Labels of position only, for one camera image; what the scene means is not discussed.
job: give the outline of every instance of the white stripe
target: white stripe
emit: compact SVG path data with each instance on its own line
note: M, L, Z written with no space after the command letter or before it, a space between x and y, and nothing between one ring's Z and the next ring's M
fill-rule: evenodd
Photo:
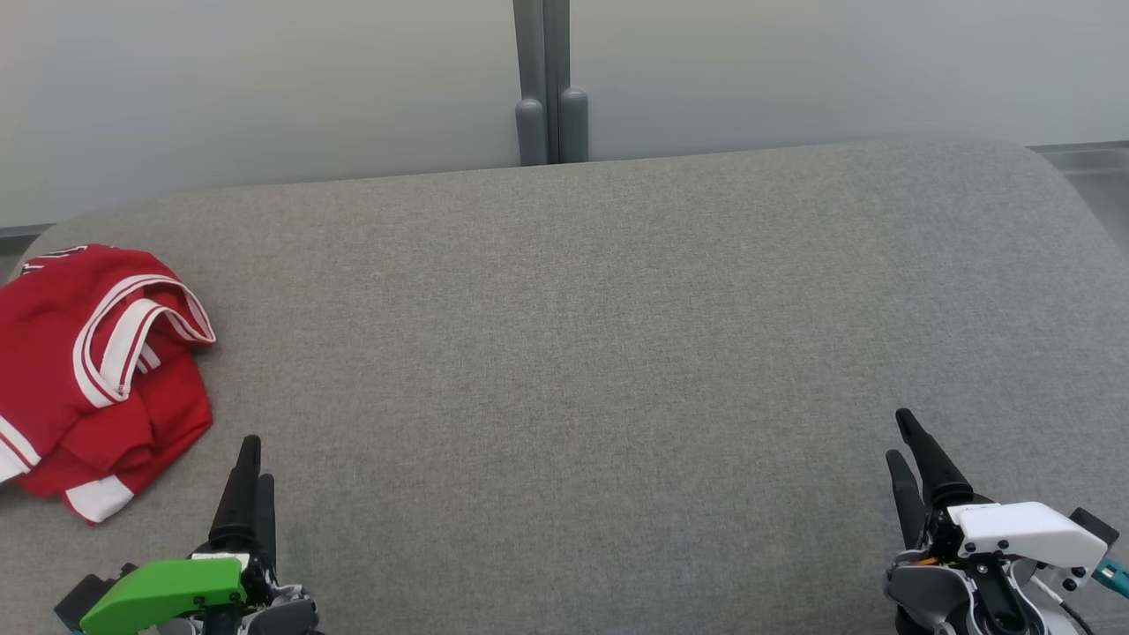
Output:
M141 345L141 359L145 359L145 364L150 371L160 366L160 357L157 357L157 354L149 348L148 343Z
M111 288L106 293L105 296L103 296L102 302L98 303L98 306L95 307L94 312L90 314L90 319L87 320L86 325L82 327L81 331L79 331L78 338L75 340L75 348L72 351L75 380L78 382L79 390L82 391L82 394L95 408L105 408L107 406L111 406L114 401L124 401L125 395L123 395L117 390L116 384L110 384L105 381L105 377L102 376L100 372L97 371L97 368L94 365L94 362L90 359L89 340L90 336L94 332L94 329L97 327L98 322L103 319L103 316L105 316L106 312L108 312L110 308L114 304L120 302L123 297L125 297L130 293L141 287L148 285L159 285L159 284L174 285L176 287L180 287L184 292L185 296L189 298L190 307L192 306L192 302L196 302L199 304L199 301L195 299L195 296L192 294L192 292L190 292L189 288L185 287L184 284L181 282L180 280L175 280L173 278L169 278L168 276L159 276L159 275L130 276L129 278L119 281L116 285L113 286L113 288ZM211 343L216 341L216 334L211 330L211 324L207 321L207 315L204 315L204 322L200 324L200 328L203 330L203 332L201 333L198 332L194 328L192 328L191 324L187 324L184 318L181 316L178 313L172 310L169 311L172 315L175 315L177 318L177 320L169 320L169 322L173 324L173 328L176 329L177 333L180 333L181 337L183 337L184 339L190 341L205 342L205 343ZM178 321L184 323L184 327L177 324ZM185 328L187 328L187 330L191 331L191 334L185 331ZM87 376L86 369L90 369L90 375L94 375L93 381L89 376ZM97 381L102 385L102 388L111 394L110 399L107 399L106 395L98 390L98 386L94 384L94 381Z
M114 331L110 334L110 340L106 342L106 353L102 356L102 366L98 368L98 374L110 385L117 386L119 392L123 394L130 393L130 376L123 380L122 374L125 372L125 368L137 366L138 358L141 357L141 345L145 343L145 338L149 333L149 327L152 324L152 321L161 313L160 310L172 311L172 308L157 304L151 299L142 298L135 301L122 312L122 316L114 324ZM138 341L138 346L134 347L133 342L138 338L141 341Z
M28 466L34 467L40 464L40 454L32 447L27 438L16 429L16 426L8 423L8 419L5 419L2 416L0 416L0 436L7 438L8 443L11 443L11 446L24 455L24 461Z
M12 452L11 447L0 441L0 482L12 477L17 477L27 471L27 464L19 459L19 454Z
M63 496L71 507L90 522L102 522L125 506L133 493L115 476L72 487Z
M189 311L192 312L192 319L200 324L200 328L203 329L205 333L211 334L212 341L216 341L216 333L212 333L211 321L208 320L208 313L204 312L204 305L200 304L196 295L193 294L189 287L184 287L184 295L189 298Z
M78 245L59 251L50 251L47 253L37 255L35 258L67 258L68 255L73 255L80 251L86 251L87 245Z

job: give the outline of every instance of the floor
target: floor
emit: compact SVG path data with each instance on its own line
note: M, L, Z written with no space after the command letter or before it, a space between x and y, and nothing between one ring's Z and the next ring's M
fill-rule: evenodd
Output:
M1121 253L1129 258L1129 141L1031 149L1070 181ZM0 238L0 284L7 281L33 240L34 236Z

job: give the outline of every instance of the robotic arm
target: robotic arm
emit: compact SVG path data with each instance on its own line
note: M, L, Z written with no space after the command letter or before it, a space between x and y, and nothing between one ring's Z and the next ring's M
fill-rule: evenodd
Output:
M262 443L247 436L208 541L186 559L125 565L117 580L86 576L55 607L77 635L321 635L300 584L274 565L274 477L260 476Z
M912 412L895 417L921 475L919 495L902 454L886 453L905 546L884 581L899 635L1074 635L1065 617L1035 607L1029 583L1092 633L1036 571L1067 592L1094 577L1129 597L1124 573L1105 559L1115 530L1080 507L1067 517L1042 503L1001 505L977 494Z

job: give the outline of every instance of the black cable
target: black cable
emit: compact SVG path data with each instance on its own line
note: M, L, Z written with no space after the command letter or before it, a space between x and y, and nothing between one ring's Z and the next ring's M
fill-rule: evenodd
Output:
M1070 604L1062 602L1059 606L1062 607L1062 610L1066 611L1066 615L1070 616L1070 619L1078 623L1078 626L1082 627L1082 629L1086 633L1086 635L1094 635L1094 629L1092 629L1089 625L1086 624L1085 619L1082 619L1082 616L1078 615L1078 611L1070 608Z

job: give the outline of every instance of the gray fabric surface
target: gray fabric surface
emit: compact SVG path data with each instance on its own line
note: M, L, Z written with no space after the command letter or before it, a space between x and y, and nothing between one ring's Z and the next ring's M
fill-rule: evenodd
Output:
M86 242L198 293L216 426L96 529L0 490L11 633L199 543L248 433L332 634L892 633L899 406L983 493L1129 529L1129 269L1022 148L231 189L32 251ZM1129 628L1096 585L1076 603Z

